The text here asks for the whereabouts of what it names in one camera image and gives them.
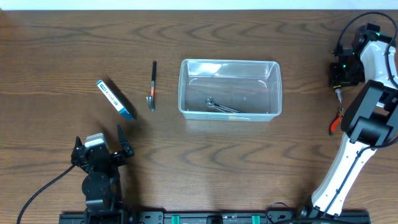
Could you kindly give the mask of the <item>yellow black ratchet screwdriver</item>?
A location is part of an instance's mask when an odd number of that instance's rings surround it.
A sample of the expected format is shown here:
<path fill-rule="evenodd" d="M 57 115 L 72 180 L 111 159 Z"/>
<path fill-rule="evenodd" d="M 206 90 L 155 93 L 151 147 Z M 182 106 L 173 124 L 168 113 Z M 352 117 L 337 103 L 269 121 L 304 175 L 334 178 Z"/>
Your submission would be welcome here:
<path fill-rule="evenodd" d="M 339 104 L 342 104 L 342 87 L 341 87 L 341 85 L 334 86 L 333 91 L 336 94 L 336 98 L 337 98 Z"/>

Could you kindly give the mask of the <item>red handled cutting pliers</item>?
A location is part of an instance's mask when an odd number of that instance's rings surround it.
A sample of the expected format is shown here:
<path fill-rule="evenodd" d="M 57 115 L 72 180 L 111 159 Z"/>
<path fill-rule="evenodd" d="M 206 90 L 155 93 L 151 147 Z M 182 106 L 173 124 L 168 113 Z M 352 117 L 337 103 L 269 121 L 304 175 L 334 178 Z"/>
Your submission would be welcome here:
<path fill-rule="evenodd" d="M 330 123 L 329 128 L 328 128 L 328 134 L 329 134 L 330 136 L 333 136 L 333 135 L 334 135 L 335 129 L 336 129 L 338 123 L 342 120 L 343 115 L 344 115 L 343 108 L 342 108 L 342 107 L 339 107 L 339 108 L 338 108 L 338 111 L 337 111 L 337 113 L 336 113 L 336 116 L 333 118 L 333 120 L 332 120 L 332 122 Z"/>

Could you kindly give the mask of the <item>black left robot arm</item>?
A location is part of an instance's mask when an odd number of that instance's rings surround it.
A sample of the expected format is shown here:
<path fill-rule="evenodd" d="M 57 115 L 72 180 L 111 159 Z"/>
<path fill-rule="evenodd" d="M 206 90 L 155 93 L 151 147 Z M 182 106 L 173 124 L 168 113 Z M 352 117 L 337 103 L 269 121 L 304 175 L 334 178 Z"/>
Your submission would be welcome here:
<path fill-rule="evenodd" d="M 77 137 L 71 154 L 72 164 L 88 174 L 82 192 L 87 209 L 93 213 L 113 212 L 123 205 L 118 167 L 126 165 L 134 151 L 120 125 L 117 129 L 121 150 L 111 153 L 104 134 L 98 133 L 84 143 Z"/>

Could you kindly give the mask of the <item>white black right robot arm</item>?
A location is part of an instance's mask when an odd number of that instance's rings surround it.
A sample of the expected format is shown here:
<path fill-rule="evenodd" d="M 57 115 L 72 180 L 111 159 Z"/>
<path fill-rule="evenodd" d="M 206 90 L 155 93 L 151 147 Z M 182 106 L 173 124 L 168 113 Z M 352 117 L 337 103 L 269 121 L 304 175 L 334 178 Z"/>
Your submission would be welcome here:
<path fill-rule="evenodd" d="M 302 218 L 338 217 L 343 202 L 365 163 L 397 138 L 397 72 L 393 37 L 368 23 L 356 30 L 350 48 L 336 46 L 337 62 L 329 66 L 329 86 L 338 98 L 341 89 L 363 83 L 363 89 L 347 109 L 340 108 L 330 124 L 333 134 L 341 126 L 343 137 L 325 179 L 314 191 Z"/>

